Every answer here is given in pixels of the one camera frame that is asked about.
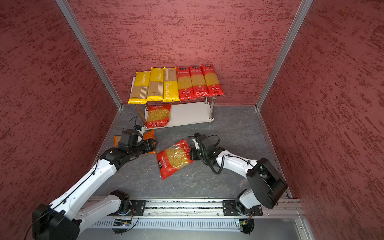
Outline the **red macaroni bag small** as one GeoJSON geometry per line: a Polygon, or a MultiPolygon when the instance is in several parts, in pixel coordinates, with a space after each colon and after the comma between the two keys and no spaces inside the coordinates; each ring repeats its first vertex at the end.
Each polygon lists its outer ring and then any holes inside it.
{"type": "Polygon", "coordinates": [[[170,177],[183,167],[194,163],[191,159],[191,149],[186,140],[181,140],[158,153],[157,161],[162,180],[170,177]]]}

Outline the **red macaroni bag large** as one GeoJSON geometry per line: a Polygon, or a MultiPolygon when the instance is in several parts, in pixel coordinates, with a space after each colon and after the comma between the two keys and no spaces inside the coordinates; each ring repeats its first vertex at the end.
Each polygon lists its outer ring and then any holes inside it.
{"type": "Polygon", "coordinates": [[[148,128],[159,128],[168,125],[171,118],[171,105],[149,106],[148,108],[148,128]]]}

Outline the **yellow spaghetti bag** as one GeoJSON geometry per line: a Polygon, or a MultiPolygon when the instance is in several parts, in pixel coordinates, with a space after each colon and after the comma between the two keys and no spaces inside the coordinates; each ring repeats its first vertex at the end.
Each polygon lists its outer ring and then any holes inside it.
{"type": "Polygon", "coordinates": [[[164,68],[163,102],[180,102],[176,68],[164,68]]]}
{"type": "Polygon", "coordinates": [[[136,72],[128,104],[143,105],[147,103],[151,72],[136,72]]]}
{"type": "Polygon", "coordinates": [[[163,100],[164,100],[164,69],[151,68],[147,101],[158,102],[163,100]]]}

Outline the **clear labelled spaghetti bag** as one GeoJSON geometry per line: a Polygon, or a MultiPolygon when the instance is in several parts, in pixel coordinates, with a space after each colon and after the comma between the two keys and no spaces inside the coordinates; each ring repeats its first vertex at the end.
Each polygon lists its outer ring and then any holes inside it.
{"type": "Polygon", "coordinates": [[[181,102],[188,101],[188,100],[195,100],[196,95],[194,93],[189,68],[177,67],[176,71],[177,71],[179,97],[181,102]]]}

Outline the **red spaghetti bag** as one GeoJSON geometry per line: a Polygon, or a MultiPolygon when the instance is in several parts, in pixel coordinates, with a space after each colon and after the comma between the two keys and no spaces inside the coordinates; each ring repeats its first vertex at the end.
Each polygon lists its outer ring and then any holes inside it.
{"type": "Polygon", "coordinates": [[[210,97],[225,96],[214,66],[212,64],[203,64],[201,67],[210,97]]]}
{"type": "Polygon", "coordinates": [[[209,97],[210,94],[208,92],[201,66],[190,66],[189,71],[196,97],[209,97]]]}

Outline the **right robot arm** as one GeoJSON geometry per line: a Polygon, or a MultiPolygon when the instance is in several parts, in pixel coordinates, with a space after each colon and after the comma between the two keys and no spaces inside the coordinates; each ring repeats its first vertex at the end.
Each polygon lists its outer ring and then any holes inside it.
{"type": "Polygon", "coordinates": [[[232,171],[245,179],[250,184],[249,190],[242,191],[229,207],[241,216],[247,216],[254,207],[264,206],[273,209],[283,193],[288,189],[288,184],[278,170],[266,158],[250,160],[219,147],[220,139],[213,144],[209,137],[200,133],[188,137],[194,144],[191,148],[192,160],[201,160],[210,167],[215,175],[224,169],[232,171]]]}

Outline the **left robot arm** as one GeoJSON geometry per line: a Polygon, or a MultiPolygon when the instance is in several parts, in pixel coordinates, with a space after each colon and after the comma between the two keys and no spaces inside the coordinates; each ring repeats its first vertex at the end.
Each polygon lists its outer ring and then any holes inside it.
{"type": "Polygon", "coordinates": [[[124,130],[118,146],[102,153],[95,165],[77,183],[49,205],[40,204],[32,213],[27,230],[35,240],[75,240],[85,229],[102,218],[117,213],[135,214],[128,194],[113,191],[98,203],[82,209],[86,201],[123,165],[156,150],[158,142],[144,139],[144,127],[124,130]]]}

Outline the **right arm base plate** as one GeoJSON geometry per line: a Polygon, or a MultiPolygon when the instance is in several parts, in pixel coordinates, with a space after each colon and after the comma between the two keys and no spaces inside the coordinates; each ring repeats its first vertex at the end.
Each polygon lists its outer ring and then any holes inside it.
{"type": "Polygon", "coordinates": [[[243,217],[259,217],[263,215],[261,205],[254,206],[251,209],[244,207],[239,201],[223,200],[224,216],[243,216],[243,217]]]}

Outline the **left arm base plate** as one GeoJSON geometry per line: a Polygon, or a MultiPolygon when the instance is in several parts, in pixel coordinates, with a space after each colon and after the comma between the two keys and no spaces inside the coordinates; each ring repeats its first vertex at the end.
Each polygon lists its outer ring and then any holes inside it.
{"type": "Polygon", "coordinates": [[[146,207],[146,200],[124,200],[119,209],[111,216],[142,216],[146,207]]]}

